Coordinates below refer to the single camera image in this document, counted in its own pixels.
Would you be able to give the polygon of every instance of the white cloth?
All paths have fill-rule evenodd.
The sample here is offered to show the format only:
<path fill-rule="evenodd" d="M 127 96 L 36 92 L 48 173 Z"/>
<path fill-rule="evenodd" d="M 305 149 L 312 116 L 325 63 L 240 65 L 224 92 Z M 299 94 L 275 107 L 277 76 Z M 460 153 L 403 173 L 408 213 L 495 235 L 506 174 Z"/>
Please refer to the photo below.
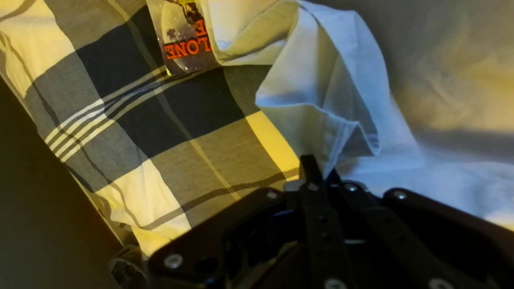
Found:
<path fill-rule="evenodd" d="M 383 52 L 355 11 L 286 0 L 204 0 L 203 9 L 222 63 L 273 63 L 256 100 L 325 173 L 338 166 L 376 194 L 403 186 L 513 226 L 514 81 L 506 78 L 514 80 L 514 36 L 490 36 L 501 46 L 474 43 L 481 38 L 466 28 L 500 35 L 476 0 L 464 9 L 350 2 L 375 23 L 392 83 L 402 83 L 394 86 L 402 110 Z M 508 28 L 514 9 L 503 4 L 492 6 Z"/>

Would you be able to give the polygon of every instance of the plaid fabric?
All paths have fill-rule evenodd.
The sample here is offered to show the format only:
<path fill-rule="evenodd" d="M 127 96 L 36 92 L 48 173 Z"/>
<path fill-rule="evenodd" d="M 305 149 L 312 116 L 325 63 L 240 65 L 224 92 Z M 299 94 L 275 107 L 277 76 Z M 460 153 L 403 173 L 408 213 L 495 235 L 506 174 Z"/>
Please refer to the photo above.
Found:
<path fill-rule="evenodd" d="M 34 41 L 60 51 L 37 51 L 45 67 L 32 67 L 23 44 L 7 43 L 3 57 L 29 78 L 24 88 L 10 63 L 3 75 L 50 149 L 108 200 L 113 219 L 174 237 L 297 174 L 294 152 L 254 104 L 269 67 L 172 80 L 143 0 L 45 0 L 7 12 L 0 28 L 10 33 L 16 17 L 47 20 Z M 16 28 L 32 36 L 31 25 Z"/>

